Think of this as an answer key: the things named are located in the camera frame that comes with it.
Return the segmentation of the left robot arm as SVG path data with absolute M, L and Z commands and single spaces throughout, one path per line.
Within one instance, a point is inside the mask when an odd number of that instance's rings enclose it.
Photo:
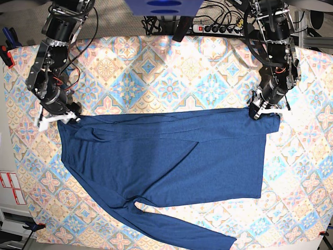
M 248 18 L 255 19 L 266 47 L 259 54 L 252 47 Z M 262 64 L 261 82 L 249 100 L 249 116 L 259 120 L 278 113 L 278 103 L 286 98 L 301 80 L 301 69 L 296 55 L 294 25 L 287 4 L 283 1 L 249 1 L 244 12 L 244 36 L 251 54 Z

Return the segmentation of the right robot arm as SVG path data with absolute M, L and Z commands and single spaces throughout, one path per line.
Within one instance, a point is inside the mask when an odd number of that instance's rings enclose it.
M 94 1 L 53 1 L 42 28 L 46 38 L 40 43 L 37 56 L 25 82 L 27 89 L 40 102 L 34 125 L 39 131 L 61 121 L 80 121 L 81 104 L 73 100 L 74 83 L 65 70 L 74 63 L 70 47 L 94 8 Z

